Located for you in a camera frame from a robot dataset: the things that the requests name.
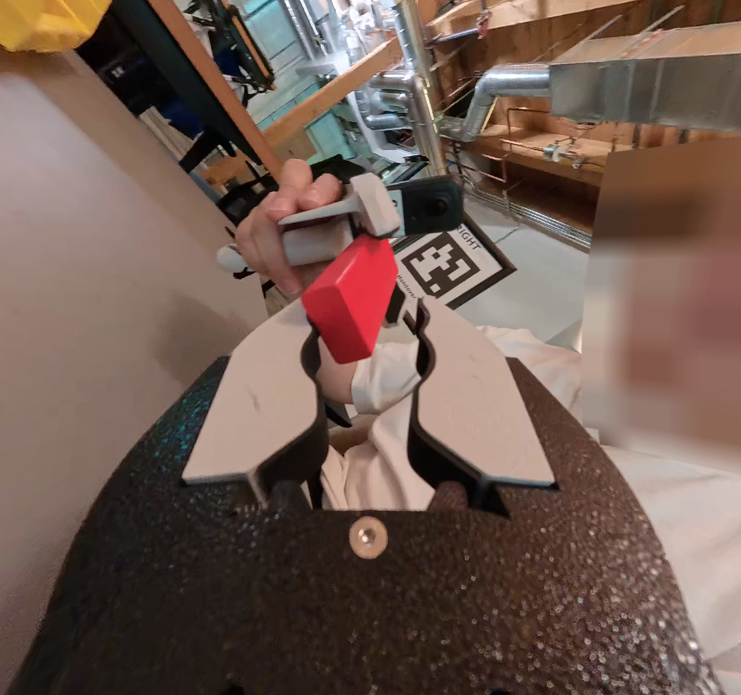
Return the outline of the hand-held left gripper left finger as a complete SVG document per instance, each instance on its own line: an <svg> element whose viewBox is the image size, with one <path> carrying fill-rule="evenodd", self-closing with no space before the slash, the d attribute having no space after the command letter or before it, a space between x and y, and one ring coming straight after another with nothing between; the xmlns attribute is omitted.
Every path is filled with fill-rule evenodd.
<svg viewBox="0 0 741 695"><path fill-rule="evenodd" d="M245 481L266 505L281 481L311 485L328 455L318 332L293 301L233 351L184 467L186 485Z"/></svg>

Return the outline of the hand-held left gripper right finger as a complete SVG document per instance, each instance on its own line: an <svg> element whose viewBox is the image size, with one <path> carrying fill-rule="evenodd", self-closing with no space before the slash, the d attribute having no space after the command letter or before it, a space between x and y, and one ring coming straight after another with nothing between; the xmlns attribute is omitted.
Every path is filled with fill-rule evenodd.
<svg viewBox="0 0 741 695"><path fill-rule="evenodd" d="M499 488L553 488L557 480L505 356L437 299L417 304L416 369L407 455L437 490L455 482L468 506L509 516Z"/></svg>

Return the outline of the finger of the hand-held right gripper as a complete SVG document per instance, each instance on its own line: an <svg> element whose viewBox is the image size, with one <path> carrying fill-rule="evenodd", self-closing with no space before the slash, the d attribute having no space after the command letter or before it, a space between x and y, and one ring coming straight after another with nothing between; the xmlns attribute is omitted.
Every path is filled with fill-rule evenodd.
<svg viewBox="0 0 741 695"><path fill-rule="evenodd" d="M350 216L355 226L376 238L389 238L402 229L402 215L397 202L383 181L374 174L350 179L347 192L338 201L283 218L280 227L306 225L310 222Z"/></svg>

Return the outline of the red block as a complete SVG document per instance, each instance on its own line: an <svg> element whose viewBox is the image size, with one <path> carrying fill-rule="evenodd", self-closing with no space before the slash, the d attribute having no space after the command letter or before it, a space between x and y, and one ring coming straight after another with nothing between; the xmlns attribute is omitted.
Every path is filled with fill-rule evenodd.
<svg viewBox="0 0 741 695"><path fill-rule="evenodd" d="M357 237L301 297L332 358L349 364L371 356L397 279L387 239Z"/></svg>

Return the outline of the person's right forearm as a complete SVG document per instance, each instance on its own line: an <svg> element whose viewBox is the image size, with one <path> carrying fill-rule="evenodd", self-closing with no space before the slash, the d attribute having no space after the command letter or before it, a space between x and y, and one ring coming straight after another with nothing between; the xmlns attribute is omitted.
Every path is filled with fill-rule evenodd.
<svg viewBox="0 0 741 695"><path fill-rule="evenodd" d="M317 381L322 394L334 403L344 405L354 404L353 381L357 372L358 362L339 364L335 361L325 342L318 341L320 351L320 368L317 372Z"/></svg>

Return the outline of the person's right hand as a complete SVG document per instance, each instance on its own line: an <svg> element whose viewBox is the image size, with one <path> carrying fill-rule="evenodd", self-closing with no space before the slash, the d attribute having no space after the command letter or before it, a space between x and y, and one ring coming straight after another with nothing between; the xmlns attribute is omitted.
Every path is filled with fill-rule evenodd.
<svg viewBox="0 0 741 695"><path fill-rule="evenodd" d="M345 194L332 175L317 179L306 161L290 159L283 165L279 189L266 196L236 229L235 245L248 267L272 282L290 301L299 298L318 277L322 264L294 267L284 254L279 222L288 216L326 207Z"/></svg>

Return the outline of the framed marker poster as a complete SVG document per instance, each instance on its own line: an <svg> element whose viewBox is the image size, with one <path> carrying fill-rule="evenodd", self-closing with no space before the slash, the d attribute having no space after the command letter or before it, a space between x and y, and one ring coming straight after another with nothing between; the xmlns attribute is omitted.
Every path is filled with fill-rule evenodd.
<svg viewBox="0 0 741 695"><path fill-rule="evenodd" d="M455 230L406 237L393 246L397 286L410 301L432 297L457 309L516 271L471 220Z"/></svg>

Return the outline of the grey desk with wooden edge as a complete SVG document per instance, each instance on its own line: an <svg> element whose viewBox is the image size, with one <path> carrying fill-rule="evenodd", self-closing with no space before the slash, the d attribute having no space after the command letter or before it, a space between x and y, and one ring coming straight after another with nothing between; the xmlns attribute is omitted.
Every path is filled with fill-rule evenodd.
<svg viewBox="0 0 741 695"><path fill-rule="evenodd" d="M234 94L217 64L208 55L190 25L173 0L146 0L163 26L178 43L181 51L199 73L231 122L258 155L263 167L275 179L279 178L283 163L269 146L245 107Z"/></svg>

